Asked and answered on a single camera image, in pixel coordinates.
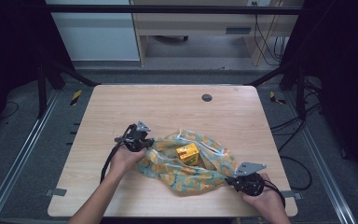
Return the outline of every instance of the patterned bag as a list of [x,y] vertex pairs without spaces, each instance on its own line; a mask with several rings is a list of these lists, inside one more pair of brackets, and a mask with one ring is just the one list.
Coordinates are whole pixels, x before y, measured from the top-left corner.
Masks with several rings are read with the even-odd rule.
[[[200,164],[182,163],[176,149],[194,143],[200,152]],[[152,178],[160,179],[177,191],[196,191],[216,188],[233,176],[237,164],[227,148],[212,138],[190,130],[179,130],[155,143],[139,161],[138,170]]]

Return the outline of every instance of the black backdrop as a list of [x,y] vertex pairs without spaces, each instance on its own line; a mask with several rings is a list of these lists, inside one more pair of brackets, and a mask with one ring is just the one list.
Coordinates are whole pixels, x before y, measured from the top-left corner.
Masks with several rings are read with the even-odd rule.
[[[308,7],[332,1],[306,1]],[[299,17],[283,62],[295,54],[318,17]],[[358,1],[337,0],[302,52],[306,75],[322,81],[325,115],[348,158],[358,161]]]
[[[24,26],[16,27],[5,11],[7,1],[16,6],[20,0],[0,0],[0,113],[7,103],[7,95],[20,85],[36,80],[38,51],[27,41]],[[44,0],[33,0],[33,3],[45,5]],[[75,69],[59,35],[50,13],[24,11],[19,7],[20,14],[26,21],[27,29],[31,30],[34,39],[54,60],[68,68]]]

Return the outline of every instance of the wooden table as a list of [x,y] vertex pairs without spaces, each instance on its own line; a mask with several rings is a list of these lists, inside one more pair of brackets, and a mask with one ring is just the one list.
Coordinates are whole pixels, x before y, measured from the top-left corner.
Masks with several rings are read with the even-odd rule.
[[[203,94],[213,99],[204,102]],[[267,165],[266,173],[280,190],[289,190],[266,115],[254,87],[102,85],[95,88],[77,132],[48,213],[70,217],[99,185],[103,164],[114,138],[142,120],[149,137],[163,137],[179,128],[204,133],[227,147],[238,162]],[[288,216],[297,213],[293,198],[286,199]],[[184,194],[162,181],[129,171],[120,182],[106,217],[253,217],[257,212],[228,185]]]

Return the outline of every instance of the yellow object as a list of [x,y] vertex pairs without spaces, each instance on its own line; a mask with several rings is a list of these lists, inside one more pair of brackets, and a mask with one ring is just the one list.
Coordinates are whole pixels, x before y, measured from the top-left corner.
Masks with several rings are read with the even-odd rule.
[[176,151],[178,152],[179,160],[182,163],[190,166],[199,164],[200,153],[194,143],[179,147]]

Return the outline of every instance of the white cabinet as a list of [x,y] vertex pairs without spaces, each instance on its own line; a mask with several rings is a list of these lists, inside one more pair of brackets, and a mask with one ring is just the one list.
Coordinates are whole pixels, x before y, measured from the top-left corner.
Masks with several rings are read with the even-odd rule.
[[[50,4],[128,5],[128,0],[46,0]],[[72,61],[139,61],[130,13],[52,13]]]

